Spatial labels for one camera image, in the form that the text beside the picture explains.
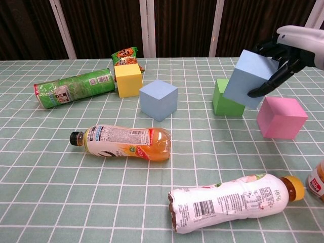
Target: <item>orange juice bottle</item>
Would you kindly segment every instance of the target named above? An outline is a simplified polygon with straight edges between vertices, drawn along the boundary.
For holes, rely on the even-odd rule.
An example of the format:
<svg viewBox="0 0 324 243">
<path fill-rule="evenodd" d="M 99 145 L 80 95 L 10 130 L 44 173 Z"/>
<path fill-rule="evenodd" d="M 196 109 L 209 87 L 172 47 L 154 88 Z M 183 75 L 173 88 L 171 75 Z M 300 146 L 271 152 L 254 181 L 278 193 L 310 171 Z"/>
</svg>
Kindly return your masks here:
<svg viewBox="0 0 324 243">
<path fill-rule="evenodd" d="M 96 156 L 133 156 L 163 161 L 170 157 L 171 133 L 163 128 L 133 129 L 96 125 L 83 132 L 73 132 L 70 143 L 84 146 Z"/>
<path fill-rule="evenodd" d="M 308 176 L 308 189 L 324 202 L 324 160 Z"/>
</svg>

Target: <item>snack bag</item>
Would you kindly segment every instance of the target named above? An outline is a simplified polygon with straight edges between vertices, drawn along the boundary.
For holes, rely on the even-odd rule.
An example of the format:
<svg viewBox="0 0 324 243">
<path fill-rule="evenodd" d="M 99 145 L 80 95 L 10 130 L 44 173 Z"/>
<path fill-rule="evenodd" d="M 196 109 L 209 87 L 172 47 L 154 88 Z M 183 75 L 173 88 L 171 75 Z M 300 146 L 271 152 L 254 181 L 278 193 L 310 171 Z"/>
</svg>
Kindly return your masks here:
<svg viewBox="0 0 324 243">
<path fill-rule="evenodd" d="M 136 59 L 137 47 L 130 47 L 112 54 L 112 61 L 114 66 L 127 65 L 138 63 Z"/>
</svg>

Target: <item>robotic hand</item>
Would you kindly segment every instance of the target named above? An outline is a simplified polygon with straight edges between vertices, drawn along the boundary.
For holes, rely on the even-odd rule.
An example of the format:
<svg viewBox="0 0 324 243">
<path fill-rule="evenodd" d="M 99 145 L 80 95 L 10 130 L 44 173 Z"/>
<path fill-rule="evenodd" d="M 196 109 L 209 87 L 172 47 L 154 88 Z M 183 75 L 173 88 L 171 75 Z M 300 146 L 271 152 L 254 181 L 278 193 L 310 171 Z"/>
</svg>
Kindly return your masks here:
<svg viewBox="0 0 324 243">
<path fill-rule="evenodd" d="M 287 25 L 271 41 L 256 45 L 252 52 L 279 61 L 278 71 L 248 96 L 261 97 L 275 90 L 304 67 L 324 70 L 324 30 Z"/>
</svg>

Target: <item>yellow cube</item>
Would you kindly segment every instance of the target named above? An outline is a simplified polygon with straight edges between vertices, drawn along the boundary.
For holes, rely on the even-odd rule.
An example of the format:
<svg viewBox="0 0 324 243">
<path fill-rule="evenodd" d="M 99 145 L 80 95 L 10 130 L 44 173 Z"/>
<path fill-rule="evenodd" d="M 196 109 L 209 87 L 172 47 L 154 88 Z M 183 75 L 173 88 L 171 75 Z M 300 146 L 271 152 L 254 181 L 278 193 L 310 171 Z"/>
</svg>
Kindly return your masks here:
<svg viewBox="0 0 324 243">
<path fill-rule="evenodd" d="M 137 63 L 115 66 L 118 93 L 120 98 L 139 95 L 143 87 L 142 73 Z"/>
</svg>

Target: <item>plastic bottle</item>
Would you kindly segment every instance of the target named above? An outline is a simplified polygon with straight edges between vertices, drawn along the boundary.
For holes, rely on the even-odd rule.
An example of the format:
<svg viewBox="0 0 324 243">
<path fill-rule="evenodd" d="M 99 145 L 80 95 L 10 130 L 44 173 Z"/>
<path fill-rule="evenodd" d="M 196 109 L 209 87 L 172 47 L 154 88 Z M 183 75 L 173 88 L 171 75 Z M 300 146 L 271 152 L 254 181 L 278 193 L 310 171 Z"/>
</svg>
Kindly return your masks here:
<svg viewBox="0 0 324 243">
<path fill-rule="evenodd" d="M 233 181 L 169 192 L 169 209 L 177 233 L 222 222 L 261 218 L 280 213 L 288 202 L 301 200 L 304 186 L 292 176 L 271 174 L 245 176 Z"/>
<path fill-rule="evenodd" d="M 163 128 L 96 125 L 84 133 L 71 133 L 70 143 L 84 146 L 87 152 L 96 156 L 134 156 L 163 161 L 170 157 L 171 134 Z"/>
<path fill-rule="evenodd" d="M 308 189 L 324 202 L 324 160 L 308 176 Z"/>
</svg>

